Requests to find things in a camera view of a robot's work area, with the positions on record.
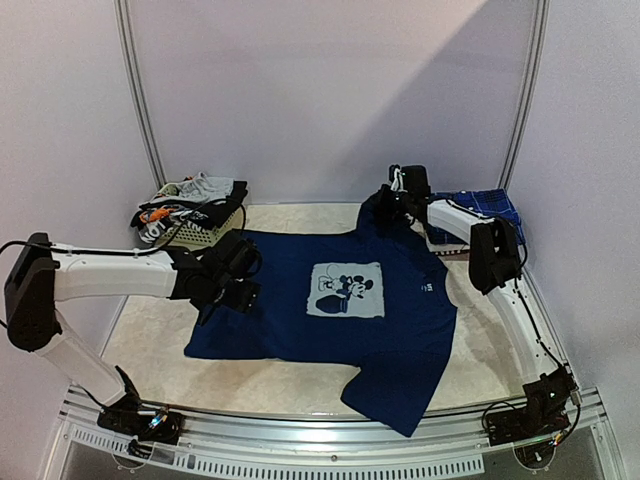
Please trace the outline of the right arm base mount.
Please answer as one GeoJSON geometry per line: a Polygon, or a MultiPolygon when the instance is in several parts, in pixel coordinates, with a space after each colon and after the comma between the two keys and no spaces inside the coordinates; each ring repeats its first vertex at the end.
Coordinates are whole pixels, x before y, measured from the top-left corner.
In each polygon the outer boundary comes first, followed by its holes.
{"type": "Polygon", "coordinates": [[[573,433],[581,417],[581,397],[568,366],[523,386],[526,403],[515,407],[506,401],[494,402],[481,417],[481,425],[491,446],[514,443],[554,434],[551,447],[563,443],[573,433]]]}

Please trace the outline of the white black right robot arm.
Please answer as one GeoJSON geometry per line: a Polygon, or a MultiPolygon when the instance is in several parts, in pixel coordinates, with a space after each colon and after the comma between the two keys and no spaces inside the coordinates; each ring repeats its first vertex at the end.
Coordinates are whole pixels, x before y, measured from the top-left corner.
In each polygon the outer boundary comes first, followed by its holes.
{"type": "Polygon", "coordinates": [[[424,225],[447,231],[469,246],[471,284],[502,318],[525,382],[526,396],[540,396],[517,415],[517,427],[537,436],[552,424],[556,409],[550,400],[577,390],[566,362],[545,344],[524,292],[523,261],[516,227],[502,216],[486,215],[451,198],[429,199],[383,185],[374,195],[377,219],[391,222],[409,215],[424,225]]]}

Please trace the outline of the blue plaid flannel shirt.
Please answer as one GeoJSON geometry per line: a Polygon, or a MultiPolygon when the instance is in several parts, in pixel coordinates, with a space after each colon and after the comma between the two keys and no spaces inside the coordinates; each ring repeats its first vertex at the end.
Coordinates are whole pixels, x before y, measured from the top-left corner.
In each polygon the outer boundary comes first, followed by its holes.
{"type": "MultiPolygon", "coordinates": [[[[485,217],[502,217],[515,227],[517,243],[519,245],[526,244],[520,215],[504,189],[437,192],[432,195],[432,198],[434,200],[450,200],[466,210],[485,217]]],[[[435,245],[465,244],[462,239],[441,228],[427,226],[426,233],[429,241],[435,245]]]]}

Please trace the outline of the solid blue garment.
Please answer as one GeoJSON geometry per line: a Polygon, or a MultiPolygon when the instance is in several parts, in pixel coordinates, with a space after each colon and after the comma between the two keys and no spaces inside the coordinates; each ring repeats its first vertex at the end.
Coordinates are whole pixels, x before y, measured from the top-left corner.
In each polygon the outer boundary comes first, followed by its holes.
{"type": "Polygon", "coordinates": [[[424,239],[405,220],[379,227],[374,209],[365,201],[342,234],[249,232],[263,258],[255,305],[204,307],[185,355],[354,366],[342,402],[411,436],[448,364],[457,309],[424,239]]]}

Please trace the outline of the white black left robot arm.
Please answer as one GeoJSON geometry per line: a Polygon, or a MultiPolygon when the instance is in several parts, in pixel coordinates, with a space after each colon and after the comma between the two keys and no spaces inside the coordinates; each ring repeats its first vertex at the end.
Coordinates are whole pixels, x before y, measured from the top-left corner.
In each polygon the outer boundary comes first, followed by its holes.
{"type": "Polygon", "coordinates": [[[5,328],[10,343],[57,367],[109,408],[128,434],[148,426],[124,373],[106,363],[73,329],[60,305],[84,299],[150,297],[184,300],[196,308],[240,313],[255,304],[254,277],[263,258],[254,241],[232,230],[214,245],[190,250],[164,244],[149,249],[81,248],[54,243],[44,232],[2,246],[20,252],[4,285],[5,328]]]}

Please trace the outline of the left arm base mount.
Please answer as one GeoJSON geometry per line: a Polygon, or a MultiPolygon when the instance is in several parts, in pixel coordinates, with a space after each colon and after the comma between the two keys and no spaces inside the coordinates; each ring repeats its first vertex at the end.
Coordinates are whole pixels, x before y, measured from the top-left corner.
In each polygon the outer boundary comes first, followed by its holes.
{"type": "Polygon", "coordinates": [[[119,434],[136,437],[141,442],[177,445],[185,416],[168,406],[145,407],[129,376],[115,367],[124,382],[125,395],[111,406],[102,406],[97,425],[119,434]]]}

